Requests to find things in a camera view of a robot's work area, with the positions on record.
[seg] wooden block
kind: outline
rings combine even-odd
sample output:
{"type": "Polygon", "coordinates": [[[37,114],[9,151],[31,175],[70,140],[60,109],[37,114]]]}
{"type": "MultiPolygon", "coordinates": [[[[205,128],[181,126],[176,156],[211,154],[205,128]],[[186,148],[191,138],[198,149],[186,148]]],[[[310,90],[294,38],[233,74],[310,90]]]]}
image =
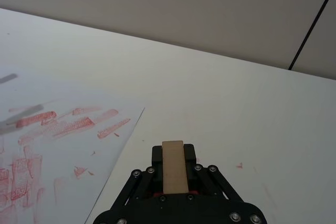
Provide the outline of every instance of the wooden block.
{"type": "Polygon", "coordinates": [[[162,158],[163,193],[185,194],[189,192],[183,141],[162,142],[162,158]]]}

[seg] white tabletop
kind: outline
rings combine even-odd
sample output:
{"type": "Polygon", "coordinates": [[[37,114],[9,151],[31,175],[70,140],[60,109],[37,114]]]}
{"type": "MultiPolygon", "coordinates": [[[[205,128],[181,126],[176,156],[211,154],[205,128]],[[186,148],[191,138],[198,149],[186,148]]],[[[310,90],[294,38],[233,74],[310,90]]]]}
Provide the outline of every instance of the white tabletop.
{"type": "Polygon", "coordinates": [[[335,223],[335,81],[3,9],[0,61],[145,104],[87,223],[167,140],[194,144],[268,223],[335,223]]]}

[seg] sheet of paper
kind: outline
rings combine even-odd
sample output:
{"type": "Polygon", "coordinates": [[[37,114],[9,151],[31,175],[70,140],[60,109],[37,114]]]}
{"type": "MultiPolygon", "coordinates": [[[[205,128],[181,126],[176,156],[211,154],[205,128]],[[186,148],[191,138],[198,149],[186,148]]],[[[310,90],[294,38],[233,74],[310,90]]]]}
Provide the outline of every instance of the sheet of paper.
{"type": "Polygon", "coordinates": [[[84,224],[143,108],[0,68],[0,224],[84,224]]]}

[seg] black line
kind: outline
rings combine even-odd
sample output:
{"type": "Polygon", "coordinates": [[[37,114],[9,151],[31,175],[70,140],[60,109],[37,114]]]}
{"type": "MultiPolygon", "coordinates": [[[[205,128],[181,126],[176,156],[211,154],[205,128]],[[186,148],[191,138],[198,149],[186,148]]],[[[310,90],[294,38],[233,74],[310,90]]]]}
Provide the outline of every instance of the black line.
{"type": "Polygon", "coordinates": [[[314,26],[316,25],[317,21],[319,20],[319,18],[320,18],[320,16],[321,16],[321,14],[322,14],[322,12],[323,12],[325,6],[327,5],[328,1],[329,1],[329,0],[324,0],[324,2],[323,2],[323,4],[322,4],[322,6],[321,6],[319,12],[317,13],[317,15],[316,15],[316,17],[315,17],[313,23],[311,24],[311,26],[310,26],[310,28],[309,28],[309,30],[308,30],[306,36],[304,37],[303,42],[301,43],[301,46],[299,47],[299,50],[297,51],[297,53],[296,53],[296,55],[295,55],[295,57],[294,57],[292,63],[290,64],[288,70],[292,70],[292,68],[293,68],[293,66],[294,66],[294,64],[295,64],[295,62],[296,62],[296,60],[298,59],[298,57],[299,57],[299,55],[300,55],[300,53],[301,53],[301,51],[302,51],[304,45],[306,44],[306,42],[307,42],[307,40],[308,40],[308,38],[309,38],[309,35],[311,34],[311,31],[313,31],[314,26]]]}

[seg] metal screw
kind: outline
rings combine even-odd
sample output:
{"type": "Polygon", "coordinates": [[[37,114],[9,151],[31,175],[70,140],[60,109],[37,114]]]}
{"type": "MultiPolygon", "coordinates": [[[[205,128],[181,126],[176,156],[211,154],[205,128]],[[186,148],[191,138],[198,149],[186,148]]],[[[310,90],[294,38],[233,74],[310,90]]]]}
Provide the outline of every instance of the metal screw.
{"type": "Polygon", "coordinates": [[[216,169],[215,166],[210,166],[210,167],[209,167],[209,170],[210,170],[210,172],[215,172],[215,171],[217,171],[217,169],[216,169]]]}
{"type": "Polygon", "coordinates": [[[125,219],[119,219],[117,224],[127,224],[127,221],[125,219]]]}
{"type": "Polygon", "coordinates": [[[165,201],[166,201],[166,197],[165,197],[165,196],[163,196],[163,195],[162,195],[162,196],[160,196],[160,201],[161,201],[161,202],[165,202],[165,201]]]}
{"type": "Polygon", "coordinates": [[[195,170],[201,170],[202,166],[201,165],[195,165],[195,170]]]}
{"type": "Polygon", "coordinates": [[[134,177],[138,177],[140,175],[140,172],[138,171],[138,170],[135,170],[134,172],[133,172],[133,176],[134,177]]]}
{"type": "Polygon", "coordinates": [[[148,173],[153,173],[153,172],[155,172],[155,169],[153,167],[150,167],[150,168],[148,168],[147,172],[148,173]]]}
{"type": "Polygon", "coordinates": [[[232,212],[230,214],[230,219],[234,222],[239,222],[241,220],[241,217],[239,214],[237,214],[236,212],[232,212]]]}
{"type": "Polygon", "coordinates": [[[251,215],[250,220],[252,221],[253,224],[260,224],[261,219],[257,215],[251,215]]]}

